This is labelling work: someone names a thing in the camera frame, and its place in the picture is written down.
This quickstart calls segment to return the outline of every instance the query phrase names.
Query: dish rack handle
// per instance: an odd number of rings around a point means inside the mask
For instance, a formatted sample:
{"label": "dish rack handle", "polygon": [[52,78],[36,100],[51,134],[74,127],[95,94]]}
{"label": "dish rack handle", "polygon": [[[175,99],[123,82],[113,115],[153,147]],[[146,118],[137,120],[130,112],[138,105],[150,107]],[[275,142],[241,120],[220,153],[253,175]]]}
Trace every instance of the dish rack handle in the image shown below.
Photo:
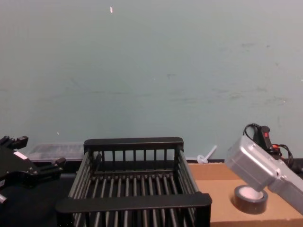
{"label": "dish rack handle", "polygon": [[73,226],[73,214],[84,213],[89,217],[91,212],[101,212],[105,215],[108,211],[139,211],[153,209],[196,209],[196,226],[208,226],[210,219],[210,206],[212,199],[208,193],[196,192],[195,194],[112,197],[94,199],[63,199],[56,204],[57,226]]}

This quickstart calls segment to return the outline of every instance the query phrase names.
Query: white label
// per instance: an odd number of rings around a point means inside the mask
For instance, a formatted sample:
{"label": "white label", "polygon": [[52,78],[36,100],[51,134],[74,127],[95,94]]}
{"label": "white label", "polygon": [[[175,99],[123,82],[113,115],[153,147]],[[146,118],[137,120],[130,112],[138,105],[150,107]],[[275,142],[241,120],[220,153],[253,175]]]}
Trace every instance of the white label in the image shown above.
{"label": "white label", "polygon": [[18,157],[22,158],[23,160],[27,159],[27,157],[23,154],[21,154],[19,151],[14,152],[15,155],[17,155]]}
{"label": "white label", "polygon": [[0,187],[2,187],[5,184],[5,180],[0,181]]}

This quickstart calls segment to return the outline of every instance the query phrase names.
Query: roll of tape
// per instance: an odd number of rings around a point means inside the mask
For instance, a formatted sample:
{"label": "roll of tape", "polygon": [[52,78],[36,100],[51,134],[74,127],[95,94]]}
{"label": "roll of tape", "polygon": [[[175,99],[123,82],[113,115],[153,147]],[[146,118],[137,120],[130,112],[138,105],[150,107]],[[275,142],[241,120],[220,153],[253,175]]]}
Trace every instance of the roll of tape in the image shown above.
{"label": "roll of tape", "polygon": [[248,214],[261,214],[266,210],[268,194],[262,191],[259,195],[243,195],[244,188],[250,188],[247,185],[241,185],[235,188],[233,204],[234,206]]}

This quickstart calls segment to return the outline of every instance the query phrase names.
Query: black cable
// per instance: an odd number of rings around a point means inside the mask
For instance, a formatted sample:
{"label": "black cable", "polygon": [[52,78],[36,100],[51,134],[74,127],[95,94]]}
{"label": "black cable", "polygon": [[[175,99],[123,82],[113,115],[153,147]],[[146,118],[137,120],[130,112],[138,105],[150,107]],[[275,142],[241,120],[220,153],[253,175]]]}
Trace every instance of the black cable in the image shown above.
{"label": "black cable", "polygon": [[257,130],[259,127],[261,127],[261,126],[258,125],[258,124],[256,124],[256,123],[248,124],[248,125],[246,125],[245,128],[244,128],[243,135],[246,135],[248,138],[250,138],[250,139],[253,141],[253,139],[247,134],[247,128],[253,128],[254,131],[256,132],[256,130]]}
{"label": "black cable", "polygon": [[278,145],[279,147],[281,148],[284,148],[285,150],[287,150],[287,153],[288,153],[288,160],[287,160],[287,166],[289,168],[291,168],[294,164],[294,157],[293,157],[293,154],[290,152],[289,148],[287,145],[285,144],[279,144]]}

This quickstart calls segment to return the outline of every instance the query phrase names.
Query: duct tape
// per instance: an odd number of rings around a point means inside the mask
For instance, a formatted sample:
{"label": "duct tape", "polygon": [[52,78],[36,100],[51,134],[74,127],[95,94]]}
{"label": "duct tape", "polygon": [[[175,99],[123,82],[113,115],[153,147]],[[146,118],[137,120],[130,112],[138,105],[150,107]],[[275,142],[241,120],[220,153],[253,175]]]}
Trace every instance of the duct tape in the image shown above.
{"label": "duct tape", "polygon": [[266,210],[268,194],[266,191],[256,192],[247,185],[235,188],[233,204],[247,214],[261,214]]}

